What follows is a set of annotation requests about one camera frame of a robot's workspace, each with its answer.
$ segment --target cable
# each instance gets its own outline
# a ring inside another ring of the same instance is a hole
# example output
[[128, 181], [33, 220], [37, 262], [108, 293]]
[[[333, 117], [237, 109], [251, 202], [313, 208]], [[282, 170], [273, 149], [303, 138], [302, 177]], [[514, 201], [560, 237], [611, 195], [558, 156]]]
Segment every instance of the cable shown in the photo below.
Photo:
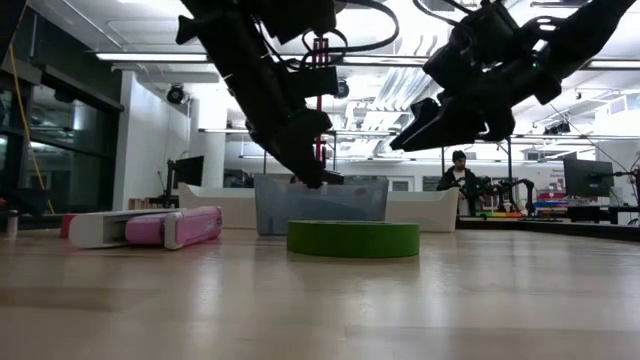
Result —
[[458, 4], [457, 2], [455, 2], [454, 0], [440, 0], [442, 2], [445, 2], [451, 6], [453, 6], [454, 8], [462, 11], [465, 14], [471, 14], [473, 13], [473, 11], [467, 9], [466, 7], [464, 7], [462, 4]]
[[[27, 146], [31, 151], [31, 159], [33, 160], [33, 167], [36, 170], [36, 175], [38, 175], [40, 188], [43, 191], [46, 191], [47, 187], [44, 185], [44, 181], [42, 180], [42, 175], [40, 174], [40, 167], [38, 166], [38, 161], [36, 160], [36, 153], [35, 151], [33, 151], [33, 147], [31, 146], [31, 133], [29, 132], [29, 123], [27, 122], [27, 113], [24, 110], [24, 104], [22, 103], [22, 94], [20, 92], [20, 80], [18, 79], [18, 70], [16, 67], [16, 57], [13, 52], [13, 45], [9, 45], [9, 57], [11, 59], [11, 69], [13, 70], [13, 80], [16, 86], [16, 95], [18, 96], [18, 107], [20, 108], [20, 117], [22, 118], [22, 124], [24, 126], [24, 137], [27, 140], [27, 144], [28, 144]], [[49, 211], [51, 211], [51, 215], [54, 215], [56, 212], [53, 210], [51, 199], [47, 199], [47, 204], [49, 205]]]
[[302, 60], [300, 61], [302, 66], [307, 66], [306, 63], [309, 57], [319, 55], [319, 54], [343, 53], [343, 52], [350, 53], [350, 52], [371, 51], [371, 50], [379, 49], [381, 47], [392, 44], [394, 41], [396, 41], [396, 39], [400, 35], [400, 22], [398, 21], [398, 17], [396, 16], [396, 14], [393, 13], [393, 11], [391, 11], [391, 9], [389, 9], [385, 5], [382, 5], [381, 3], [375, 2], [373, 0], [340, 0], [340, 1], [344, 3], [356, 4], [356, 5], [368, 7], [386, 14], [391, 18], [391, 20], [393, 21], [393, 24], [395, 25], [395, 30], [393, 32], [393, 35], [391, 35], [385, 40], [378, 41], [376, 43], [368, 44], [368, 45], [333, 47], [333, 48], [328, 47], [324, 49], [311, 50], [306, 54], [304, 54], [304, 56], [302, 57]]
[[[304, 34], [302, 34], [302, 45], [304, 45], [305, 49], [307, 49], [307, 52], [312, 52], [313, 49], [311, 48], [311, 46], [309, 46], [309, 44], [307, 43], [307, 35], [309, 35], [312, 31], [308, 30], [306, 31]], [[337, 56], [336, 58], [334, 58], [333, 60], [331, 60], [328, 65], [335, 65], [339, 62], [342, 61], [342, 59], [344, 59], [344, 57], [347, 55], [347, 50], [349, 49], [349, 40], [347, 39], [347, 37], [342, 33], [342, 31], [338, 30], [338, 29], [333, 29], [331, 31], [329, 31], [331, 34], [334, 34], [335, 36], [337, 36], [338, 38], [340, 38], [340, 40], [342, 40], [342, 42], [344, 43], [344, 51], [342, 51], [342, 53]]]
[[[475, 37], [475, 35], [473, 34], [473, 31], [472, 31], [468, 26], [466, 26], [466, 25], [464, 25], [464, 24], [462, 24], [462, 23], [459, 23], [459, 22], [457, 22], [457, 21], [455, 21], [455, 20], [452, 20], [452, 19], [449, 19], [449, 18], [446, 18], [446, 17], [444, 17], [444, 16], [441, 16], [441, 15], [436, 14], [435, 12], [433, 12], [433, 11], [429, 10], [426, 6], [424, 6], [424, 4], [422, 4], [422, 3], [420, 2], [420, 0], [413, 0], [413, 5], [414, 5], [415, 7], [417, 7], [417, 8], [418, 8], [418, 10], [422, 11], [423, 13], [425, 13], [425, 14], [426, 14], [426, 15], [428, 15], [428, 16], [431, 16], [432, 18], [438, 19], [438, 20], [440, 20], [440, 21], [444, 21], [445, 23], [447, 23], [447, 24], [449, 24], [449, 25], [453, 26], [454, 28], [460, 28], [460, 29], [462, 29], [462, 31], [464, 32], [464, 34], [465, 34], [465, 35], [467, 35], [467, 37], [469, 38], [469, 46], [467, 46], [467, 49], [469, 49], [473, 44], [475, 44], [475, 42], [476, 42], [476, 37]], [[466, 8], [465, 8], [465, 12], [467, 12], [467, 14], [471, 14], [471, 13], [472, 13], [472, 11], [470, 11], [469, 9], [466, 9]]]
[[[576, 132], [578, 132], [578, 134], [580, 134], [581, 136], [583, 136], [585, 139], [587, 139], [587, 141], [589, 141], [591, 143], [591, 145], [593, 145], [593, 147], [595, 147], [596, 149], [598, 149], [602, 154], [604, 154], [604, 156], [608, 157], [611, 161], [613, 161], [616, 165], [620, 166], [620, 168], [622, 170], [624, 170], [625, 172], [631, 172], [629, 171], [629, 169], [627, 169], [626, 167], [624, 167], [624, 165], [622, 165], [619, 161], [617, 161], [616, 159], [614, 159], [611, 155], [609, 155], [606, 151], [604, 151], [600, 146], [598, 146], [593, 140], [589, 139], [588, 136], [586, 136], [585, 134], [583, 134], [580, 129], [578, 129], [575, 125], [573, 125], [573, 123], [571, 123], [571, 121], [569, 121], [569, 118], [567, 116], [565, 116], [564, 114], [562, 114], [560, 111], [558, 111], [558, 109], [556, 109], [555, 106], [553, 106], [553, 104], [549, 103], [549, 106], [551, 106], [551, 108], [558, 114], [560, 115], [560, 117], [567, 122], [567, 124], [569, 124], [569, 126], [571, 126]], [[635, 164], [640, 161], [640, 158], [638, 158], [632, 165], [635, 166]], [[631, 190], [633, 190], [633, 196], [636, 198], [636, 203], [638, 204], [638, 206], [640, 206], [640, 199], [638, 199], [638, 193], [636, 191], [636, 187], [635, 186], [631, 186]]]

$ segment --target tape roll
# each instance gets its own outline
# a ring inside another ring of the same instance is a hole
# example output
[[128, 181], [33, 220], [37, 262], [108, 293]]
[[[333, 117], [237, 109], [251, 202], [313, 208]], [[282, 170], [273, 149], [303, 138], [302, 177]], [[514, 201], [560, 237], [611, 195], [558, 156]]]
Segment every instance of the tape roll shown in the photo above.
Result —
[[390, 258], [417, 255], [420, 226], [383, 222], [291, 221], [289, 251], [314, 256]]

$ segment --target yellow cable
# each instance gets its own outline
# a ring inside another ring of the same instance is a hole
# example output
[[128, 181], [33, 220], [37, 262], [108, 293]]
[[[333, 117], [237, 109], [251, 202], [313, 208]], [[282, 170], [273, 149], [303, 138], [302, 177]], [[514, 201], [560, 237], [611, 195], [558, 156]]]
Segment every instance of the yellow cable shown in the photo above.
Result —
[[[36, 160], [36, 153], [33, 151], [31, 147], [31, 134], [29, 133], [29, 123], [27, 122], [27, 113], [24, 111], [24, 104], [22, 103], [22, 94], [20, 93], [20, 81], [18, 80], [18, 69], [16, 68], [16, 58], [13, 53], [13, 45], [9, 45], [9, 57], [11, 58], [11, 68], [13, 69], [13, 80], [16, 85], [16, 94], [18, 95], [18, 106], [20, 107], [20, 116], [22, 117], [22, 124], [24, 125], [24, 137], [27, 139], [27, 146], [29, 151], [31, 152], [31, 159], [33, 159], [33, 167], [36, 169], [36, 174], [38, 175], [38, 181], [40, 181], [40, 188], [44, 191], [47, 190], [47, 187], [44, 185], [44, 181], [42, 181], [42, 175], [40, 174], [40, 167], [38, 166], [38, 161]], [[55, 214], [53, 211], [53, 205], [51, 205], [51, 200], [47, 200], [47, 204], [49, 205], [49, 211], [51, 214]]]

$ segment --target clear plastic bin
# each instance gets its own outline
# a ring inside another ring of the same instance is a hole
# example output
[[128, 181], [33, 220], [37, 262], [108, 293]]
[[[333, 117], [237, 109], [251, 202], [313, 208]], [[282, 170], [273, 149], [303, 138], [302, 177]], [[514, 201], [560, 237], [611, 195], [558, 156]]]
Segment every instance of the clear plastic bin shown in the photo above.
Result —
[[258, 234], [286, 235], [291, 220], [384, 221], [388, 190], [388, 180], [309, 189], [256, 176]]

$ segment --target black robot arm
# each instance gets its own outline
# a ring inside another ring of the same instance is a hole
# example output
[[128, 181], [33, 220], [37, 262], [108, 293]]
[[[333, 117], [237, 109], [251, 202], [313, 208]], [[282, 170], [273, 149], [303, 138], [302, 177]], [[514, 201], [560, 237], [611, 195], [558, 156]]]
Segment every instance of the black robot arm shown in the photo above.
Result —
[[[532, 95], [541, 104], [557, 97], [562, 80], [602, 50], [634, 3], [592, 0], [566, 19], [544, 16], [519, 27], [500, 0], [483, 0], [423, 67], [444, 88], [440, 104], [414, 104], [415, 121], [391, 148], [504, 140], [515, 127], [511, 108]], [[546, 45], [535, 51], [538, 41]]]
[[[262, 34], [257, 25], [263, 25], [268, 35], [281, 44], [309, 31], [319, 37], [333, 32], [346, 42], [344, 35], [335, 30], [334, 0], [181, 1], [193, 19], [180, 17], [176, 42], [200, 40], [246, 115], [251, 138], [309, 187], [319, 187], [325, 181], [342, 183], [343, 177], [325, 170], [313, 153], [314, 139], [333, 126], [329, 116], [308, 109], [305, 102], [308, 97], [338, 94], [336, 68], [327, 64], [309, 65], [306, 59], [314, 55], [326, 55], [326, 58], [330, 52], [342, 55], [347, 51], [385, 46], [395, 41], [399, 29], [374, 45], [347, 47], [345, 44], [342, 48], [310, 51], [294, 66], [272, 58], [266, 34]], [[341, 2], [382, 11], [398, 23], [391, 10], [373, 0]]]

